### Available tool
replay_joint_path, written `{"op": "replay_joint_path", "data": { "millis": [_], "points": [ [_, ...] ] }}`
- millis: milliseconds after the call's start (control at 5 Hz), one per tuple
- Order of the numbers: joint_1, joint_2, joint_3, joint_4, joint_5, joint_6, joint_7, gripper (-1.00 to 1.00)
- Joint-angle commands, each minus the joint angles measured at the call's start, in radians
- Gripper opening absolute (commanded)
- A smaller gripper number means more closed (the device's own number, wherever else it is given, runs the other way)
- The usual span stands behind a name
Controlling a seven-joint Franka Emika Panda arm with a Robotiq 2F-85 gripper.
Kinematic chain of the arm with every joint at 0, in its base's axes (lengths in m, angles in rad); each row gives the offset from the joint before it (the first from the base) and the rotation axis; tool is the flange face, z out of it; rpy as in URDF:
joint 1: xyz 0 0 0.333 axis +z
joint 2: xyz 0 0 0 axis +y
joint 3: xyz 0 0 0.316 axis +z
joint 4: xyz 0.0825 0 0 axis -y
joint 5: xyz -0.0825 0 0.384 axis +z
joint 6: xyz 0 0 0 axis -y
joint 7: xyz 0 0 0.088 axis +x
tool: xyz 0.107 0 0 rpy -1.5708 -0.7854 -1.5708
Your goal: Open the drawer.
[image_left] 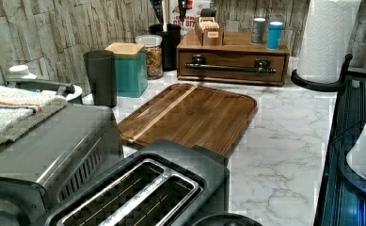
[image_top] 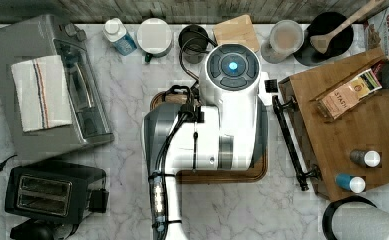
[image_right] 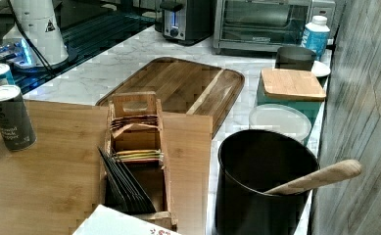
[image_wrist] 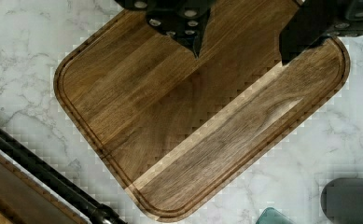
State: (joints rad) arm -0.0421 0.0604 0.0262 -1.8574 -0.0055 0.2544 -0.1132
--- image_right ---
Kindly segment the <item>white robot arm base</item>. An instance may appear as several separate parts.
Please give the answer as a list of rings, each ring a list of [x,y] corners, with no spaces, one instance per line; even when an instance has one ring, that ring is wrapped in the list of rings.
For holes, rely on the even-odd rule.
[[[16,43],[19,54],[11,62],[21,69],[63,63],[69,54],[57,24],[53,0],[9,1],[16,19],[3,40]]]

